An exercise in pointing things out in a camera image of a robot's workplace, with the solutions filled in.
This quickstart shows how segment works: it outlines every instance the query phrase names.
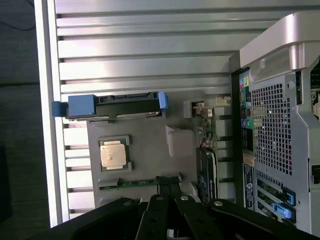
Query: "black cable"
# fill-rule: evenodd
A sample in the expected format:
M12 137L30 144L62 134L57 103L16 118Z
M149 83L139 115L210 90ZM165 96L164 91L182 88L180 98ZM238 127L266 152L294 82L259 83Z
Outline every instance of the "black cable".
M33 8L35 8L35 5L34 5L33 2L31 2L29 0L25 0L25 1L28 2ZM6 23L4 21L0 21L0 24L6 25L9 28L12 28L12 29L15 29L15 30L19 30L19 31L22 31L22 32L27 32L27 31L30 31L30 30L36 28L36 24L34 24L32 27L29 27L29 28L20 28L20 27L17 27L17 26L10 25L9 23Z
M7 87L21 87L21 86L37 86L40 82L17 82L17 83L2 83L0 82L0 89Z

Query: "blue latch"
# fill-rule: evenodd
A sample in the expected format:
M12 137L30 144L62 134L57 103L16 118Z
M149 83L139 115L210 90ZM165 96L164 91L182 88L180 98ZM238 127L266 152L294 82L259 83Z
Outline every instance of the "blue latch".
M281 205L281 203L272 203L273 212L279 214L281 217L286 219L291 219L292 212L287 209L285 206Z
M51 114L54 117L65 117L67 115L68 103L53 101L51 103Z
M290 194L289 192L286 193L286 201L291 206L295 205L295 197L292 194Z
M168 105L169 105L168 96L163 91L158 92L158 99L159 99L160 109L168 108Z
M96 114L95 95L69 96L68 111L71 117Z

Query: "dark floor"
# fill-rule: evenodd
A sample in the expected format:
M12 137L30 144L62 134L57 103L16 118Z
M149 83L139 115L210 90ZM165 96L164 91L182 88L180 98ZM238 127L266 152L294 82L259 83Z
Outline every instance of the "dark floor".
M0 22L29 28L34 14L26 0L0 1ZM1 23L0 32L0 146L6 148L12 206L0 239L22 240L50 225L37 37L35 29Z

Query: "ventilation grille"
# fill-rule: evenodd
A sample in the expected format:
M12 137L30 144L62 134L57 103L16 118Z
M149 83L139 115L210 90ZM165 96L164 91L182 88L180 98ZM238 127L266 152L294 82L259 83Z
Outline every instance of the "ventilation grille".
M283 85L252 91L255 160L292 175L290 99Z
M283 187L283 186L284 186L284 184L283 184L281 181L273 178L272 176L269 176L268 174L265 174L265 173L262 172L262 171L259 171L259 170L256 169L256 170L255 170L255 173L256 173L257 175L259 175L260 177L262 177L262 178L264 178L264 179L267 179L268 181L270 181L270 182L272 182L272 183L274 183L274 184L277 184L277 185L280 186L280 187Z

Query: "usb port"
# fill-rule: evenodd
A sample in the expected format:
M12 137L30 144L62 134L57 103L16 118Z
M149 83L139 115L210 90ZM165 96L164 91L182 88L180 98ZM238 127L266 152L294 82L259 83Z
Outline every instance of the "usb port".
M245 108L241 108L241 118L246 119L246 109Z
M250 109L250 108L247 108L247 109L245 110L245 113L246 113L246 117L247 117L247 118L250 118L250 117L251 117L251 109Z

